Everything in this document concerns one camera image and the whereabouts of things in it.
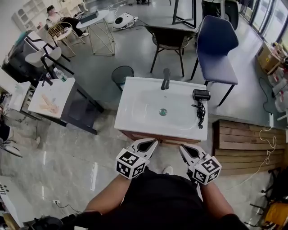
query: black mesh trash can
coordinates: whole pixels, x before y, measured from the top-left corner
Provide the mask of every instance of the black mesh trash can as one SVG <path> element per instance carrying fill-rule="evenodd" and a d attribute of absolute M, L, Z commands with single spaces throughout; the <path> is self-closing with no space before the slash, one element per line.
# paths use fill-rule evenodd
<path fill-rule="evenodd" d="M 120 66 L 112 73 L 112 81 L 115 82 L 121 92 L 124 89 L 126 77 L 134 77 L 134 70 L 130 66 Z"/>

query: white shelf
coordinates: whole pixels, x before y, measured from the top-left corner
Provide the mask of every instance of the white shelf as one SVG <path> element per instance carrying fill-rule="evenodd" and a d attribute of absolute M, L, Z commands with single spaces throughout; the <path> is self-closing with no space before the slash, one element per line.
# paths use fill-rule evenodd
<path fill-rule="evenodd" d="M 46 18 L 45 0 L 29 0 L 12 16 L 22 32 L 30 29 L 37 31 L 40 22 L 46 24 Z"/>

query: marble floor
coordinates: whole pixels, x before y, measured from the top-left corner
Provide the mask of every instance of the marble floor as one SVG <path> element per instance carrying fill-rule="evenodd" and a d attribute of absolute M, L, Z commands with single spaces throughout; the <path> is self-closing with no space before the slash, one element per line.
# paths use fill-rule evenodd
<path fill-rule="evenodd" d="M 20 127 L 37 127 L 42 137 L 36 151 L 21 149 L 23 158 L 0 151 L 1 174 L 13 178 L 17 187 L 32 205 L 35 217 L 52 215 L 63 217 L 74 213 L 70 208 L 58 208 L 70 204 L 83 211 L 87 203 L 97 195 L 117 174 L 113 169 L 115 157 L 131 140 L 114 129 L 115 112 L 105 111 L 94 127 L 95 136 L 75 126 L 62 127 L 47 120 L 33 121 L 26 118 Z M 212 124 L 209 123 L 207 141 L 198 143 L 207 153 L 212 152 Z M 177 146 L 159 145 L 151 159 L 150 169 L 161 173 L 167 166 L 174 174 L 187 178 Z M 250 203 L 262 204 L 262 189 L 267 188 L 270 176 L 260 172 L 251 180 L 238 186 L 250 175 L 225 176 L 216 179 L 216 184 L 232 205 L 242 221 L 257 222 L 255 210 Z"/>

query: wooden bench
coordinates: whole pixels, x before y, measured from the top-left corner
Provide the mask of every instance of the wooden bench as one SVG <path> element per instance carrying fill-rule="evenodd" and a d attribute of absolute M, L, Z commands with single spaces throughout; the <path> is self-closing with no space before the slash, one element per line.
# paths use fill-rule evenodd
<path fill-rule="evenodd" d="M 272 150 L 267 141 L 259 138 L 259 132 L 268 127 L 219 120 L 213 124 L 213 154 L 222 165 L 221 175 L 238 175 L 267 171 L 281 165 L 286 148 L 284 130 L 271 129 L 262 131 L 261 138 L 267 139 L 273 145 L 273 137 L 277 138 L 276 148 L 270 154 L 270 162 L 263 162 L 267 150 Z"/>

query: black shirt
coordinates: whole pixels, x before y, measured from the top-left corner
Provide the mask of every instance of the black shirt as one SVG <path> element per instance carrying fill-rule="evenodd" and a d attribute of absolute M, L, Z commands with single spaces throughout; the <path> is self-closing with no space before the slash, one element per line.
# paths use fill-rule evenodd
<path fill-rule="evenodd" d="M 85 212 L 63 229 L 72 226 L 92 229 L 221 229 L 247 230 L 230 214 L 213 219 L 205 210 L 191 181 L 150 170 L 133 179 L 121 206 L 100 215 Z"/>

